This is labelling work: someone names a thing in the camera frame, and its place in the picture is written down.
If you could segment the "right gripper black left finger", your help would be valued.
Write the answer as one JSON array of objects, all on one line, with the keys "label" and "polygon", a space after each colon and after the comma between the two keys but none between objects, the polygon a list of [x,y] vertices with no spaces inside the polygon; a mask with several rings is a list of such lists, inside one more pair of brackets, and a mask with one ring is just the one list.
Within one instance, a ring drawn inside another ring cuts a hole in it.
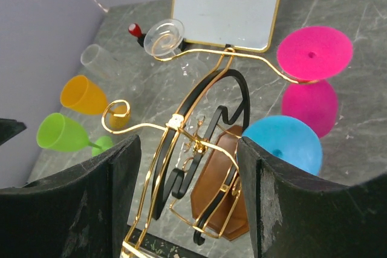
[{"label": "right gripper black left finger", "polygon": [[119,257],[140,160],[132,135],[54,175],[1,189],[1,256]]}]

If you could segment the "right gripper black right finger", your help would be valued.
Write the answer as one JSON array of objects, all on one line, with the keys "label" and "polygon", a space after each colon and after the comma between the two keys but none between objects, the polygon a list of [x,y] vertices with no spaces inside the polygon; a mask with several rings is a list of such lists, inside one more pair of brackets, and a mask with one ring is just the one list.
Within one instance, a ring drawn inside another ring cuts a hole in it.
[{"label": "right gripper black right finger", "polygon": [[338,184],[246,137],[237,158],[255,257],[386,256],[385,174]]}]

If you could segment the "green wine glass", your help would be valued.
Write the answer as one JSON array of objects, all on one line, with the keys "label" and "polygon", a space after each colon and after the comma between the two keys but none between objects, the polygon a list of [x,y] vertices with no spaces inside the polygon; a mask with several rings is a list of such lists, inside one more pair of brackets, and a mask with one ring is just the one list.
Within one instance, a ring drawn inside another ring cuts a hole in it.
[{"label": "green wine glass", "polygon": [[37,145],[43,149],[58,152],[77,152],[85,147],[91,147],[92,156],[113,147],[110,136],[101,136],[92,142],[85,128],[77,121],[58,112],[45,117],[36,133]]}]

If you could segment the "orange wine glass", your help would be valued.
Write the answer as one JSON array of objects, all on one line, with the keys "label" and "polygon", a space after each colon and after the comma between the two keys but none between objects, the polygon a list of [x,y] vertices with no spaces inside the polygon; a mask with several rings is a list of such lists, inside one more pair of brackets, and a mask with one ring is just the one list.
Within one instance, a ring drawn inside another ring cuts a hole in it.
[{"label": "orange wine glass", "polygon": [[[84,75],[70,79],[62,89],[60,102],[63,107],[85,115],[101,115],[108,107],[108,99],[102,88]],[[128,107],[115,105],[107,111],[109,127],[113,130],[123,129],[131,114],[118,117],[114,114],[125,114]]]}]

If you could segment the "clear wine glass front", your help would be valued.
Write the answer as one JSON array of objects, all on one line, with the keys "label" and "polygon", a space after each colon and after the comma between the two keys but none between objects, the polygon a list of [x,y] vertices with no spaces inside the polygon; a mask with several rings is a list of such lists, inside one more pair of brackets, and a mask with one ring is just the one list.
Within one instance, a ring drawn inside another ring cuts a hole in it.
[{"label": "clear wine glass front", "polygon": [[127,59],[118,58],[98,44],[85,48],[80,56],[81,64],[95,76],[114,85],[124,86],[135,96],[144,91],[140,73]]}]

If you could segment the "clear wine glass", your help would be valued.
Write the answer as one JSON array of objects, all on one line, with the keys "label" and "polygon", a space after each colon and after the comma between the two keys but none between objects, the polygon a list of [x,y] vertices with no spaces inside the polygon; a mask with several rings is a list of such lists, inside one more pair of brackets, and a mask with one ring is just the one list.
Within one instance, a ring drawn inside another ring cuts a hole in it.
[{"label": "clear wine glass", "polygon": [[127,59],[118,58],[98,44],[85,48],[80,56],[81,64],[95,76],[114,85],[124,86],[135,96],[144,91],[140,73]]},{"label": "clear wine glass", "polygon": [[178,57],[183,47],[184,25],[177,19],[157,22],[144,39],[145,51],[159,59],[168,58],[168,68],[180,83],[193,86],[209,71],[206,64],[191,54]]}]

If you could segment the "clear wine glass back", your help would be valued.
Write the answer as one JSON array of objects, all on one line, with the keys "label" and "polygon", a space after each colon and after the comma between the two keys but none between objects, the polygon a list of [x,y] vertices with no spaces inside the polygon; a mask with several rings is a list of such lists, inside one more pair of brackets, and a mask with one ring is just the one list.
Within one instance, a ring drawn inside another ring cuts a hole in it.
[{"label": "clear wine glass back", "polygon": [[157,22],[144,39],[145,51],[159,59],[168,58],[168,68],[180,83],[193,86],[209,71],[206,64],[191,54],[178,57],[183,47],[184,25],[177,19]]}]

